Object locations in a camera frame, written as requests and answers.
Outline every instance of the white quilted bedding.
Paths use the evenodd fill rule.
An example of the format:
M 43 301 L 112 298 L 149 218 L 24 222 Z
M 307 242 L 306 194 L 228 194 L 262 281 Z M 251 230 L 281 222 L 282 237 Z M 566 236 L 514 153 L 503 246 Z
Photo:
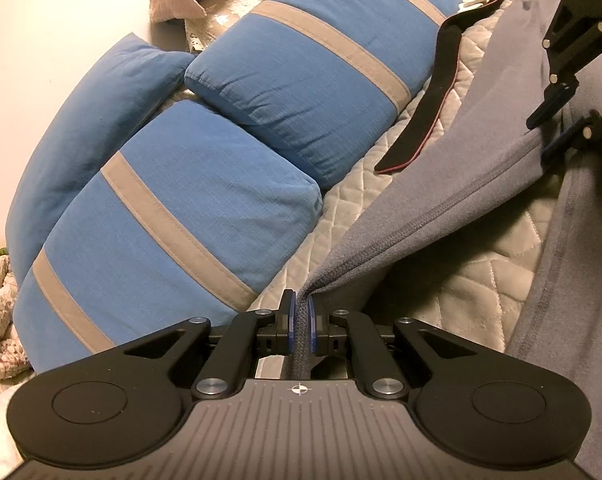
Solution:
M 502 10 L 464 34 L 457 80 L 426 149 L 452 124 L 497 20 L 510 3 L 504 2 Z M 410 120 L 422 95 L 423 91 L 345 179 L 326 193 L 315 230 L 251 309 L 276 309 L 285 288 L 299 290 L 332 246 L 392 181 L 392 175 L 375 174 L 373 168 Z M 166 105 L 183 98 L 195 97 L 187 91 L 179 92 Z M 560 180 L 559 176 L 551 176 L 539 182 L 492 214 L 395 266 L 395 270 L 411 273 L 411 283 L 421 283 L 421 287 L 413 288 L 407 296 L 403 294 L 400 304 L 393 304 L 390 298 L 385 302 L 387 312 L 376 312 L 375 320 L 408 315 L 503 351 L 530 290 Z M 21 462 L 5 417 L 7 403 L 17 388 L 0 395 L 0 479 Z

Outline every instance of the gray fabric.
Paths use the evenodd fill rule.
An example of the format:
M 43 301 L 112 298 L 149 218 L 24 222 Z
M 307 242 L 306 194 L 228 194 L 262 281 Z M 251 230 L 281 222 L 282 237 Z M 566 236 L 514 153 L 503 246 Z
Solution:
M 385 269 L 526 189 L 543 175 L 542 146 L 590 108 L 602 112 L 600 56 L 579 73 L 582 84 L 563 113 L 542 128 L 525 127 L 548 84 L 540 43 L 558 1 L 510 6 L 449 132 L 393 181 L 309 278 L 299 294 L 294 377 L 309 373 L 309 294 L 328 297 L 331 308 L 361 308 Z M 569 160 L 556 211 L 508 351 L 567 376 L 588 395 L 593 423 L 578 463 L 602 479 L 601 155 Z M 374 280 L 354 285 L 371 272 Z
M 602 113 L 602 56 L 588 68 L 566 110 L 575 120 L 593 103 Z M 569 378 L 586 393 L 592 425 L 577 463 L 602 480 L 602 155 L 578 153 L 568 160 L 539 269 L 507 352 Z

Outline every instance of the blue striped cushion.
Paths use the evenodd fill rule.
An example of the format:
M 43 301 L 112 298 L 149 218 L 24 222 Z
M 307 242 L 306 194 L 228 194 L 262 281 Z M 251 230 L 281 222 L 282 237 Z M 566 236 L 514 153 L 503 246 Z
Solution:
M 144 227 L 147 215 L 135 217 L 138 198 L 113 177 L 122 168 L 114 168 L 116 160 L 174 216 L 174 224 L 159 227 L 174 233 L 179 224 L 251 298 L 231 308 L 201 276 L 188 274 L 156 232 Z M 34 369 L 66 364 L 192 316 L 228 322 L 289 259 L 320 209 L 316 183 L 288 161 L 203 105 L 175 104 L 92 178 L 28 272 L 14 322 Z M 56 280 L 46 277 L 46 269 Z M 218 274 L 214 265 L 204 270 Z M 59 285 L 76 303 L 74 310 L 58 300 Z
M 419 0 L 265 0 L 190 64 L 186 85 L 329 188 L 430 74 L 439 23 L 460 0 L 428 1 L 437 20 Z M 408 98 L 397 105 L 320 38 L 260 14 L 273 3 L 299 9 L 352 40 L 395 75 Z
M 192 59 L 128 34 L 81 79 L 30 157 L 10 206 L 5 235 L 19 285 L 65 208 L 183 84 Z

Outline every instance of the metal pivot screw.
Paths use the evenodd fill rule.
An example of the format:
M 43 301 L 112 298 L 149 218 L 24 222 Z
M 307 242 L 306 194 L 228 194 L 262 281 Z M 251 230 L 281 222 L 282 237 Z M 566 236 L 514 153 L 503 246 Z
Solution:
M 377 379 L 372 383 L 372 388 L 377 394 L 392 395 L 403 389 L 403 383 L 392 378 Z
M 197 391 L 206 395 L 222 394 L 227 390 L 227 383 L 222 379 L 210 377 L 197 383 Z

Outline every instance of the seam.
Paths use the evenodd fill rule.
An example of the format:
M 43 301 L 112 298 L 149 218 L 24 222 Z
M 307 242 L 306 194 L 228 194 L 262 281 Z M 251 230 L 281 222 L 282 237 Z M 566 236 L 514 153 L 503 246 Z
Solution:
M 484 317 L 481 323 L 476 324 L 476 325 L 472 325 L 472 326 L 467 326 L 467 327 L 463 328 L 462 330 L 455 330 L 454 333 L 456 335 L 461 335 L 461 334 L 464 334 L 466 332 L 470 332 L 471 330 L 474 330 L 475 328 L 486 328 L 486 324 L 488 322 L 494 321 L 498 317 L 501 317 L 503 319 L 503 316 L 505 314 L 510 314 L 511 312 L 514 312 L 515 310 L 517 310 L 518 308 L 520 308 L 521 307 L 521 301 L 517 301 L 517 305 L 518 306 L 514 306 L 512 308 L 508 308 L 507 310 L 503 310 L 500 314 L 497 314 L 495 316 Z
M 439 314 L 439 321 L 437 325 L 439 328 L 443 328 L 443 314 L 441 314 L 441 300 L 439 299 L 439 293 L 434 297 L 435 304 L 437 305 L 437 313 Z
M 491 268 L 491 272 L 492 272 L 492 264 L 489 261 L 488 261 L 488 264 L 489 264 L 489 266 Z M 463 280 L 468 280 L 469 282 L 472 282 L 472 283 L 476 283 L 476 285 L 482 286 L 483 288 L 486 288 L 487 290 L 490 290 L 491 292 L 495 292 L 496 294 L 499 294 L 499 292 L 497 291 L 496 285 L 494 285 L 495 288 L 490 288 L 485 283 L 477 282 L 476 280 L 473 280 L 472 278 L 469 278 L 467 276 L 462 276 L 461 274 L 454 274 L 454 276 L 457 276 L 458 278 L 462 278 Z M 502 291 L 502 294 L 506 298 L 510 298 L 512 301 L 517 301 L 518 303 L 521 303 L 521 300 L 519 300 L 518 298 L 513 298 L 512 295 L 507 294 L 506 292 Z
M 474 73 L 474 72 L 472 72 L 472 70 L 470 70 L 470 69 L 468 68 L 468 66 L 467 66 L 467 65 L 466 65 L 466 64 L 465 64 L 465 63 L 464 63 L 464 62 L 461 60 L 461 56 L 459 56 L 459 65 L 461 66 L 461 68 L 465 69 L 465 70 L 466 70 L 466 72 L 468 72 L 469 74 L 472 74 L 472 77 L 471 77 L 471 78 L 469 78 L 469 79 L 470 79 L 470 81 L 472 81 L 472 80 L 475 78 L 475 73 Z M 460 73 L 460 71 L 459 71 L 459 70 L 457 70 L 457 79 L 456 79 L 456 81 L 455 81 L 455 86 L 457 86 L 457 83 L 461 82 L 461 79 L 458 79 L 458 77 L 459 77 L 459 73 Z
M 526 209 L 526 217 L 528 217 L 528 220 L 530 220 L 530 223 L 532 224 L 532 228 L 535 230 L 535 234 L 537 235 L 537 240 L 539 240 L 539 242 L 542 242 L 543 240 L 541 239 L 541 236 L 539 235 L 539 231 L 537 230 L 537 225 L 535 224 L 535 221 L 532 219 L 532 215 L 530 214 L 530 211 L 528 211 Z
M 516 351 L 516 356 L 523 360 L 526 359 L 537 339 L 537 333 L 541 329 L 541 324 L 543 323 L 546 312 L 550 307 L 552 294 L 555 290 L 555 285 L 559 279 L 559 273 L 561 272 L 563 266 L 564 257 L 566 256 L 566 245 L 568 244 L 568 235 L 572 227 L 572 220 L 576 211 L 575 190 L 579 184 L 581 170 L 582 168 L 577 166 L 573 171 L 571 171 L 570 175 L 566 175 L 569 178 L 567 183 L 569 186 L 568 196 L 566 197 L 564 216 L 559 225 L 556 246 L 554 247 L 553 258 L 550 263 L 550 268 L 548 269 L 548 276 L 542 286 L 541 295 L 539 297 L 539 301 L 537 302 L 537 307 L 534 310 L 532 319 L 530 320 L 528 329 L 526 330 L 526 334 L 521 341 L 519 349 Z
M 305 162 L 305 166 L 307 170 L 310 171 L 314 171 L 314 173 L 316 173 L 319 177 L 323 177 L 323 170 L 324 168 L 320 168 L 316 165 L 316 163 L 310 162 L 310 159 L 305 156 L 305 154 L 302 153 L 303 148 L 295 148 L 292 146 L 292 144 L 290 144 L 289 140 L 286 139 L 285 137 L 280 136 L 278 133 L 276 133 L 275 131 L 273 131 L 273 129 L 270 126 L 266 126 L 261 120 L 256 119 L 251 113 L 248 113 L 244 110 L 242 110 L 242 107 L 239 107 L 238 105 L 233 104 L 233 100 L 226 96 L 222 90 L 219 90 L 217 88 L 214 88 L 212 86 L 210 86 L 209 84 L 207 84 L 207 82 L 204 82 L 202 79 L 200 79 L 198 76 L 194 76 L 190 73 L 190 75 L 188 75 L 189 78 L 191 78 L 192 80 L 196 81 L 197 84 L 203 86 L 204 88 L 206 88 L 207 90 L 209 90 L 210 92 L 213 92 L 214 94 L 218 95 L 221 99 L 223 99 L 224 102 L 227 103 L 227 105 L 232 109 L 232 110 L 240 110 L 242 114 L 245 114 L 246 116 L 248 116 L 252 122 L 254 124 L 236 124 L 239 128 L 243 129 L 244 131 L 248 132 L 248 134 L 250 134 L 252 137 L 254 137 L 255 139 L 257 139 L 259 142 L 265 144 L 266 146 L 268 146 L 270 148 L 270 145 L 266 142 L 266 140 L 268 139 L 264 139 L 264 140 L 260 140 L 256 135 L 254 135 L 251 130 L 253 128 L 261 128 L 263 130 L 267 131 L 267 134 L 269 136 L 276 136 L 277 142 L 281 142 L 283 144 L 286 145 L 286 150 L 291 151 L 291 152 L 295 152 L 297 154 L 297 156 L 302 159 Z M 230 117 L 232 115 L 232 112 L 227 114 L 228 117 Z M 275 153 L 277 153 L 279 156 L 282 156 L 279 152 L 282 151 L 281 149 L 275 150 L 274 148 L 270 148 L 271 150 L 273 150 Z M 299 168 L 296 164 L 293 164 L 294 167 L 296 167 L 299 171 L 301 171 L 302 173 L 306 174 L 309 178 L 311 178 L 313 181 L 315 181 L 318 185 L 317 180 L 310 176 L 308 174 L 308 172 L 306 170 L 302 170 L 301 168 Z
M 492 280 L 492 284 L 494 285 L 494 293 L 497 296 L 497 306 L 499 307 L 499 318 L 500 318 L 499 327 L 501 329 L 501 341 L 505 347 L 504 326 L 501 323 L 501 318 L 504 317 L 504 308 L 502 307 L 502 304 L 501 304 L 501 298 L 499 296 L 499 289 L 497 288 L 497 280 L 494 277 L 494 268 L 492 267 L 492 262 L 490 261 L 490 262 L 488 262 L 488 264 L 490 266 L 490 279 Z
M 408 225 L 391 232 L 382 243 L 373 243 L 366 246 L 366 248 L 364 248 L 347 262 L 338 265 L 330 272 L 327 272 L 324 276 L 319 277 L 316 283 L 314 283 L 313 286 L 308 290 L 308 292 L 313 292 L 331 282 L 334 282 L 347 272 L 354 270 L 365 262 L 379 257 L 381 254 L 390 250 L 402 240 L 405 240 L 409 236 L 413 235 L 415 232 L 427 226 L 444 213 L 447 213 L 449 210 L 454 208 L 454 206 L 459 205 L 459 203 L 463 202 L 463 200 L 470 198 L 474 193 L 483 189 L 492 181 L 502 176 L 502 174 L 510 170 L 516 163 L 521 161 L 526 155 L 532 152 L 532 150 L 537 148 L 540 142 L 540 139 L 534 139 L 534 142 L 523 144 L 520 149 L 516 150 L 506 160 L 497 165 L 497 167 L 472 181 L 470 184 L 456 192 L 453 196 L 427 210 L 421 216 L 411 221 Z
M 196 56 L 193 56 L 193 57 L 192 57 L 192 59 L 190 60 L 190 63 L 192 63 L 192 61 L 194 61 L 196 58 L 197 58 Z M 147 122 L 147 120 L 148 120 L 150 117 L 152 117 L 153 113 L 155 113 L 155 111 L 159 109 L 159 107 L 160 107 L 160 106 L 163 104 L 163 102 L 164 102 L 164 101 L 165 101 L 165 100 L 166 100 L 168 97 L 170 97 L 170 95 L 172 94 L 172 92 L 174 92 L 174 91 L 175 91 L 175 89 L 177 89 L 177 88 L 178 88 L 178 86 L 180 86 L 181 84 L 184 84 L 184 83 L 185 83 L 185 73 L 186 73 L 186 70 L 188 69 L 188 67 L 189 67 L 189 66 L 190 66 L 190 64 L 188 63 L 188 66 L 187 66 L 187 67 L 185 67 L 183 70 L 180 70 L 180 71 L 179 71 L 179 74 L 177 74 L 177 75 L 174 77 L 174 81 L 172 81 L 172 82 L 171 82 L 171 84 L 170 84 L 170 89 L 169 89 L 168 91 L 166 91 L 166 92 L 163 94 L 163 96 L 162 96 L 160 99 L 157 99 L 157 100 L 155 100 L 155 103 L 156 103 L 156 104 L 154 105 L 154 107 L 152 108 L 152 110 L 150 110 L 150 111 L 149 111 L 149 112 L 148 112 L 148 113 L 145 115 L 145 117 L 143 117 L 143 120 L 141 120 L 141 121 L 140 121 L 140 122 L 139 122 L 139 123 L 136 125 L 136 127 L 134 128 L 134 132 L 132 133 L 132 135 L 130 135 L 129 137 L 127 137 L 127 139 L 126 139 L 126 142 L 127 142 L 128 140 L 130 140 L 132 137 L 134 137 L 134 136 L 135 136 L 135 135 L 138 133 L 138 131 L 139 131 L 139 130 L 140 130 L 140 129 L 141 129 L 141 128 L 142 128 L 142 127 L 145 125 L 145 123 Z
M 498 254 L 499 256 L 503 256 L 504 258 L 506 258 L 507 260 L 511 260 L 513 258 L 518 258 L 519 256 L 523 256 L 523 254 L 527 253 L 528 251 L 531 251 L 533 249 L 536 249 L 537 247 L 539 247 L 539 244 L 534 244 L 531 247 L 528 247 L 526 249 L 524 249 L 523 251 L 519 251 L 517 253 L 514 254 L 504 254 L 504 253 L 500 253 L 499 251 L 496 251 L 495 249 L 490 249 L 490 251 L 494 254 Z

